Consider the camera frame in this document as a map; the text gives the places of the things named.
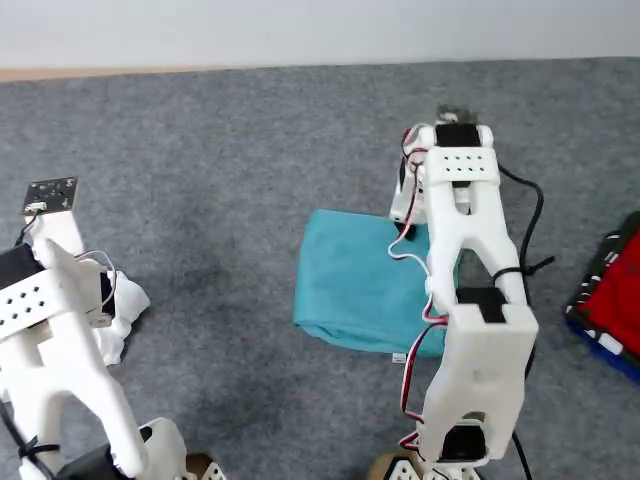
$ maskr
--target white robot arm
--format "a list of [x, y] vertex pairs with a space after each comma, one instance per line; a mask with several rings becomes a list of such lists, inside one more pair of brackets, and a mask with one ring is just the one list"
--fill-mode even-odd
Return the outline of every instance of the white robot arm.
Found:
[[[55, 225], [47, 228], [58, 231]], [[71, 249], [79, 246], [79, 236], [74, 239], [67, 245]], [[138, 428], [92, 336], [92, 326], [100, 322], [91, 316], [105, 303], [99, 275], [99, 264], [46, 237], [0, 255], [0, 367], [13, 418], [0, 408], [19, 446], [21, 478], [224, 479], [215, 463], [200, 477], [188, 472], [184, 441], [170, 420]], [[47, 348], [41, 348], [45, 340]], [[109, 445], [65, 465], [59, 427], [69, 395], [100, 419]]]
[[[502, 458], [511, 439], [538, 324], [507, 233], [491, 129], [418, 125], [403, 147], [390, 217], [428, 224], [427, 294], [448, 315], [442, 363], [416, 421], [416, 447], [427, 466], [477, 478], [471, 469]], [[478, 255], [494, 287], [456, 290], [462, 249]]]

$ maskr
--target black cable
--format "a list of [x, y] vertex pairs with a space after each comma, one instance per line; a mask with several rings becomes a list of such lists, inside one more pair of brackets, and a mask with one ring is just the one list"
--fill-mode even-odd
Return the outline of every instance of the black cable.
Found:
[[448, 475], [445, 475], [444, 473], [442, 473], [440, 470], [438, 470], [436, 467], [433, 467], [431, 470], [433, 470], [435, 473], [437, 473], [438, 475], [440, 475], [441, 478], [444, 478], [445, 480], [451, 480], [451, 478], [449, 478]]
[[18, 453], [21, 458], [26, 457], [29, 461], [42, 473], [46, 480], [56, 480], [55, 474], [47, 467], [42, 460], [38, 458], [36, 453], [46, 451], [57, 451], [60, 449], [58, 445], [41, 445], [38, 446], [38, 437], [34, 437], [29, 443], [25, 442], [22, 435], [18, 431], [16, 424], [13, 422], [9, 411], [5, 404], [0, 401], [0, 416], [4, 426], [7, 427], [7, 431], [11, 438], [18, 446]]
[[[518, 182], [521, 185], [525, 185], [529, 188], [533, 188], [536, 192], [537, 200], [536, 200], [536, 208], [531, 215], [531, 220], [529, 220], [529, 225], [527, 226], [527, 230], [524, 232], [524, 237], [522, 237], [522, 243], [520, 244], [520, 252], [518, 254], [518, 263], [520, 263], [520, 268], [525, 270], [527, 267], [527, 251], [529, 250], [529, 243], [531, 243], [531, 237], [533, 236], [533, 231], [538, 224], [538, 220], [540, 219], [540, 215], [542, 214], [542, 208], [544, 207], [544, 192], [542, 188], [531, 180], [526, 180], [518, 175], [511, 173], [502, 165], [498, 164], [498, 168], [500, 172], [509, 177], [514, 182]], [[522, 277], [522, 282], [524, 283], [524, 294], [527, 298], [527, 303], [531, 305], [531, 293], [529, 291], [529, 282], [527, 281], [526, 276]]]
[[25, 235], [31, 229], [31, 227], [33, 227], [33, 224], [36, 222], [36, 219], [40, 215], [42, 215], [43, 213], [44, 213], [43, 210], [36, 210], [35, 211], [35, 213], [33, 214], [33, 218], [31, 220], [29, 220], [29, 223], [27, 223], [24, 227], [22, 227], [22, 230], [20, 230], [20, 235], [18, 235], [18, 238], [16, 239], [16, 243], [14, 243], [14, 246], [17, 247], [22, 242], [24, 242]]
[[[36, 210], [34, 212], [33, 218], [20, 230], [20, 235], [15, 241], [15, 246], [20, 245], [24, 242], [24, 237], [31, 229], [36, 219], [43, 214], [43, 210]], [[59, 445], [38, 445], [38, 437], [32, 438], [29, 442], [25, 442], [24, 438], [18, 431], [18, 427], [16, 427], [15, 422], [9, 411], [7, 410], [6, 405], [0, 401], [0, 417], [2, 418], [2, 423], [7, 428], [9, 435], [13, 439], [14, 443], [18, 447], [18, 455], [20, 458], [27, 458], [39, 471], [42, 473], [46, 480], [56, 480], [55, 474], [47, 467], [42, 460], [40, 460], [37, 456], [38, 453], [42, 452], [53, 452], [59, 451]]]
[[[542, 188], [540, 188], [540, 186], [537, 183], [532, 182], [531, 180], [526, 180], [522, 177], [519, 177], [518, 175], [510, 172], [500, 164], [498, 164], [498, 168], [500, 169], [501, 173], [509, 177], [511, 180], [517, 183], [520, 183], [521, 185], [525, 185], [529, 188], [532, 188], [536, 192], [536, 197], [537, 197], [536, 207], [533, 211], [533, 214], [531, 215], [531, 220], [529, 220], [529, 225], [527, 226], [527, 230], [524, 233], [524, 237], [522, 237], [522, 243], [520, 244], [520, 251], [518, 253], [518, 262], [520, 264], [519, 270], [523, 273], [522, 283], [524, 285], [524, 293], [527, 299], [527, 304], [531, 306], [531, 293], [529, 290], [529, 279], [527, 278], [528, 275], [526, 273], [528, 271], [534, 272], [537, 268], [541, 268], [542, 266], [548, 265], [554, 260], [553, 257], [549, 257], [548, 259], [540, 262], [538, 265], [534, 265], [531, 268], [531, 270], [529, 270], [527, 267], [527, 253], [529, 250], [529, 243], [531, 243], [531, 237], [533, 236], [533, 231], [535, 230], [536, 225], [538, 224], [538, 220], [540, 219], [540, 215], [542, 214], [542, 208], [544, 207], [544, 192], [542, 191]], [[531, 367], [533, 366], [533, 362], [535, 360], [535, 354], [536, 354], [536, 346], [534, 344], [533, 349], [531, 350], [531, 355], [529, 356], [529, 360], [527, 361], [527, 366], [525, 367], [525, 371], [524, 371], [525, 380], [529, 377], [529, 373], [531, 372]], [[515, 430], [511, 435], [511, 439], [513, 440], [513, 443], [516, 447], [516, 451], [518, 453], [518, 457], [520, 458], [520, 463], [522, 464], [522, 469], [524, 470], [524, 475], [526, 479], [533, 480], [533, 475], [531, 474], [531, 469], [529, 468], [529, 462], [527, 461], [527, 456], [524, 452], [522, 443], [520, 442], [520, 439], [518, 438], [518, 434], [515, 432]]]
[[524, 476], [527, 480], [533, 480], [533, 475], [531, 475], [531, 470], [529, 469], [529, 462], [527, 462], [527, 456], [524, 453], [524, 448], [522, 447], [522, 443], [520, 443], [520, 439], [518, 438], [518, 434], [515, 432], [515, 430], [511, 435], [511, 439], [513, 440], [513, 444], [516, 446], [518, 457], [520, 457], [520, 463], [522, 463]]

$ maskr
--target cable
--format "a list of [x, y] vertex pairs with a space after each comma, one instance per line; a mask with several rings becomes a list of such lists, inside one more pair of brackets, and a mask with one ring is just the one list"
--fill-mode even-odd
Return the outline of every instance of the cable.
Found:
[[522, 463], [524, 476], [527, 480], [533, 480], [533, 475], [531, 475], [531, 470], [529, 469], [529, 462], [527, 462], [527, 456], [524, 453], [524, 448], [522, 447], [522, 443], [520, 443], [520, 439], [518, 438], [518, 434], [515, 432], [515, 430], [511, 435], [511, 439], [513, 440], [513, 444], [516, 446], [518, 457], [520, 457], [520, 463]]
[[438, 470], [436, 467], [431, 468], [431, 470], [433, 470], [434, 472], [436, 472], [438, 475], [440, 475], [442, 478], [444, 478], [445, 480], [451, 480], [451, 478], [449, 478], [448, 475], [445, 475], [444, 473], [442, 473], [440, 470]]
[[0, 401], [0, 416], [2, 422], [9, 431], [9, 435], [13, 439], [14, 443], [18, 446], [18, 453], [20, 457], [26, 457], [36, 467], [46, 480], [56, 480], [55, 474], [47, 467], [42, 460], [38, 458], [36, 453], [46, 451], [60, 450], [58, 445], [40, 445], [38, 446], [38, 437], [34, 437], [29, 443], [24, 441], [22, 435], [18, 431], [16, 424], [14, 423], [6, 405]]
[[423, 423], [422, 417], [417, 413], [413, 413], [407, 410], [407, 403], [409, 401], [409, 391], [411, 389], [411, 377], [413, 375], [413, 363], [415, 361], [416, 355], [418, 353], [418, 349], [420, 348], [420, 344], [424, 340], [424, 337], [427, 336], [427, 333], [438, 326], [444, 326], [446, 322], [437, 322], [430, 324], [424, 331], [415, 339], [413, 345], [409, 349], [409, 353], [407, 354], [407, 362], [404, 364], [404, 373], [402, 375], [402, 393], [400, 395], [400, 409], [402, 413], [407, 417], [416, 420], [420, 423]]
[[418, 438], [418, 432], [414, 430], [409, 435], [407, 435], [406, 437], [402, 438], [398, 442], [398, 445], [400, 445], [405, 450], [409, 450], [411, 452], [419, 453], [420, 450], [419, 450], [418, 446], [415, 443], [412, 443], [416, 438]]
[[111, 257], [109, 257], [109, 255], [107, 254], [107, 252], [105, 252], [104, 250], [87, 250], [86, 252], [81, 253], [80, 255], [76, 255], [75, 259], [76, 260], [82, 260], [84, 258], [89, 257], [90, 255], [95, 255], [95, 254], [100, 254], [104, 257], [105, 260], [107, 260], [107, 263], [109, 264], [109, 267], [111, 267], [111, 272], [113, 273], [113, 282], [111, 282], [111, 291], [109, 292], [109, 295], [107, 296], [107, 298], [102, 302], [102, 305], [100, 305], [99, 307], [94, 307], [91, 310], [89, 310], [86, 313], [91, 313], [95, 310], [101, 309], [107, 304], [109, 303], [109, 301], [113, 298], [115, 292], [116, 292], [116, 283], [118, 281], [118, 272], [116, 271], [116, 267], [113, 265], [113, 262], [111, 261]]
[[[542, 191], [542, 188], [540, 188], [540, 186], [537, 183], [532, 182], [531, 180], [526, 180], [522, 177], [519, 177], [518, 175], [510, 172], [500, 164], [498, 164], [498, 168], [500, 169], [501, 173], [509, 177], [511, 180], [535, 190], [536, 196], [537, 196], [536, 207], [533, 211], [533, 214], [531, 215], [531, 220], [529, 220], [529, 225], [527, 226], [524, 237], [522, 238], [522, 243], [520, 244], [520, 251], [518, 254], [520, 270], [523, 272], [522, 283], [524, 286], [524, 293], [527, 299], [527, 304], [531, 306], [531, 293], [529, 290], [529, 280], [527, 278], [528, 275], [525, 274], [527, 272], [527, 253], [529, 250], [529, 243], [531, 242], [531, 237], [533, 236], [533, 231], [536, 228], [538, 220], [540, 219], [540, 215], [542, 214], [542, 208], [544, 207], [544, 192]], [[553, 257], [549, 257], [548, 259], [543, 260], [538, 265], [533, 267], [534, 269], [533, 271], [535, 271], [536, 268], [541, 268], [540, 266], [548, 265], [549, 263], [553, 262], [553, 260], [554, 260]], [[525, 380], [529, 377], [529, 373], [531, 372], [531, 368], [533, 367], [533, 362], [535, 361], [535, 354], [536, 354], [536, 347], [534, 344], [533, 349], [531, 350], [531, 355], [529, 356], [529, 360], [527, 361], [527, 366], [525, 367], [525, 373], [524, 373]], [[531, 469], [529, 468], [529, 462], [527, 461], [527, 456], [524, 452], [522, 443], [520, 442], [520, 439], [518, 438], [518, 434], [516, 433], [515, 430], [513, 431], [511, 438], [516, 447], [516, 451], [518, 452], [518, 457], [520, 458], [520, 463], [522, 464], [522, 469], [524, 470], [524, 475], [526, 479], [533, 480], [533, 475], [531, 474]]]
[[36, 223], [37, 218], [43, 213], [44, 213], [44, 210], [35, 211], [35, 213], [33, 214], [33, 218], [29, 220], [29, 222], [20, 230], [20, 235], [18, 235], [16, 242], [13, 244], [15, 247], [17, 247], [18, 245], [24, 242], [25, 235], [29, 230], [31, 230], [31, 227], [33, 227], [33, 224]]
[[[531, 242], [531, 237], [533, 236], [533, 231], [538, 224], [538, 220], [540, 219], [540, 215], [542, 214], [542, 208], [544, 207], [544, 192], [542, 188], [531, 180], [526, 180], [518, 175], [510, 172], [501, 164], [498, 164], [498, 169], [501, 173], [509, 177], [514, 182], [517, 182], [521, 185], [525, 185], [529, 188], [532, 188], [536, 192], [537, 200], [536, 207], [531, 215], [531, 220], [529, 220], [529, 225], [527, 225], [527, 230], [524, 232], [524, 237], [522, 237], [522, 243], [520, 244], [520, 252], [518, 254], [518, 263], [520, 263], [520, 268], [525, 270], [527, 267], [527, 252], [529, 250], [529, 243]], [[531, 293], [529, 291], [529, 282], [526, 278], [526, 275], [522, 277], [522, 283], [524, 284], [524, 294], [527, 298], [527, 304], [531, 305]]]

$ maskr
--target teal cloth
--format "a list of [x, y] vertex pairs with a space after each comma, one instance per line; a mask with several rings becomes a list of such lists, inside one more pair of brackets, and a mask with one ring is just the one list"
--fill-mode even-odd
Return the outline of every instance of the teal cloth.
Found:
[[[387, 255], [397, 234], [388, 218], [315, 211], [300, 247], [294, 324], [340, 347], [407, 352], [426, 328], [427, 295], [420, 265]], [[428, 249], [427, 228], [418, 226], [415, 239], [395, 251], [426, 258]], [[444, 336], [444, 329], [432, 329], [418, 354], [441, 356]]]

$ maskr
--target carpet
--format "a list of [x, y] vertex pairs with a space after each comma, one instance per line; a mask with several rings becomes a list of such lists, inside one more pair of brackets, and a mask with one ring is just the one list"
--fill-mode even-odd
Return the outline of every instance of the carpet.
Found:
[[[640, 60], [587, 59], [2, 84], [0, 241], [21, 227], [28, 181], [78, 175], [87, 246], [153, 305], [111, 368], [139, 423], [172, 418], [230, 479], [359, 480], [412, 430], [401, 367], [291, 325], [305, 222], [316, 208], [385, 215], [403, 129], [467, 106], [546, 194], [529, 254], [557, 262], [531, 280], [540, 335], [518, 422], [533, 473], [636, 478], [638, 387], [568, 331], [561, 306], [600, 236], [638, 208], [639, 83]], [[519, 242], [535, 196], [508, 179], [502, 194]], [[486, 279], [463, 264], [463, 284]], [[436, 368], [417, 364], [414, 405]], [[63, 437], [70, 457], [105, 441], [75, 400]], [[2, 430], [1, 477], [17, 464]], [[484, 473], [523, 478], [513, 450]]]

